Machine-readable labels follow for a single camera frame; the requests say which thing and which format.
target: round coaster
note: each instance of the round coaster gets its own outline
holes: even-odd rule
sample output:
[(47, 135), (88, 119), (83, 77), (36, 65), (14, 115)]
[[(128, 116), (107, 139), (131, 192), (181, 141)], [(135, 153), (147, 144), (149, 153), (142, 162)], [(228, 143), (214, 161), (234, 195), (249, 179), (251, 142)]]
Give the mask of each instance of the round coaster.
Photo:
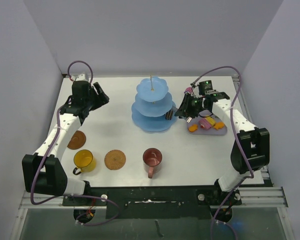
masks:
[(85, 145), (85, 143), (86, 143), (86, 135), (82, 131), (76, 131), (73, 134), (68, 144), (68, 148), (72, 150), (76, 150), (81, 148), (83, 145)]
[(126, 155), (120, 150), (111, 150), (104, 157), (105, 166), (110, 170), (118, 170), (126, 163)]

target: pink object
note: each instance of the pink object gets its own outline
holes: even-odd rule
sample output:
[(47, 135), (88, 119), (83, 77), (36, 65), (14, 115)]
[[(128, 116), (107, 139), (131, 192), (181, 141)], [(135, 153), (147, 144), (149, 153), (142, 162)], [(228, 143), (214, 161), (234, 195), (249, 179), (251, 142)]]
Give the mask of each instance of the pink object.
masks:
[(200, 127), (201, 127), (202, 129), (206, 129), (206, 130), (208, 130), (208, 129), (210, 129), (210, 128), (212, 127), (212, 125), (210, 124), (210, 122), (208, 122), (208, 120), (205, 119), (205, 118), (202, 118), (202, 119), (199, 121), (199, 124), (200, 124)]
[(152, 179), (153, 175), (160, 171), (162, 154), (156, 148), (149, 148), (143, 153), (143, 166), (148, 173), (148, 178)]
[(192, 87), (187, 87), (185, 90), (184, 90), (184, 94), (186, 94), (186, 93), (190, 93), (190, 94), (192, 94)]

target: blue tiered stand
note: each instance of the blue tiered stand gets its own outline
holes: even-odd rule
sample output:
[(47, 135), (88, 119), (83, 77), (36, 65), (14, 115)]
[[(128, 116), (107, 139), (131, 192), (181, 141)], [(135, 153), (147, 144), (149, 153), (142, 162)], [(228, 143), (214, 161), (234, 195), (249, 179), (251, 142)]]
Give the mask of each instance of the blue tiered stand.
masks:
[(132, 120), (138, 127), (147, 132), (162, 132), (176, 122), (174, 115), (171, 120), (165, 118), (172, 106), (176, 106), (168, 90), (166, 80), (156, 76), (152, 77), (152, 85), (150, 78), (140, 82), (131, 107)]

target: brown mug handle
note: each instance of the brown mug handle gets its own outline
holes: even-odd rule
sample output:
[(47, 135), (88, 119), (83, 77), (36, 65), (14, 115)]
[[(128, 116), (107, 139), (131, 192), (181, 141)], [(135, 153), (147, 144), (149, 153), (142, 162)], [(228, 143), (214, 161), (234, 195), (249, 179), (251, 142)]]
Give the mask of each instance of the brown mug handle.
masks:
[(78, 169), (80, 169), (80, 168), (75, 167), (75, 168), (73, 169), (72, 173), (73, 173), (74, 175), (82, 174), (81, 169), (80, 169), (80, 171), (77, 172)]
[(152, 179), (153, 176), (154, 176), (154, 167), (151, 166), (151, 167), (149, 167), (149, 170), (148, 170), (148, 178)]

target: red mug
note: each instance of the red mug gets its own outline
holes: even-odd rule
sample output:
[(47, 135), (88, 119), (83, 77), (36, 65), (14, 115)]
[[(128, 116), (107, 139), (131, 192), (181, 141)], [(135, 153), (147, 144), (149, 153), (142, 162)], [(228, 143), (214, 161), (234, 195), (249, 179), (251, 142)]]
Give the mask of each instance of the red mug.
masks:
[(148, 178), (152, 179), (153, 175), (160, 171), (162, 154), (156, 148), (149, 148), (143, 153), (143, 166), (148, 173)]

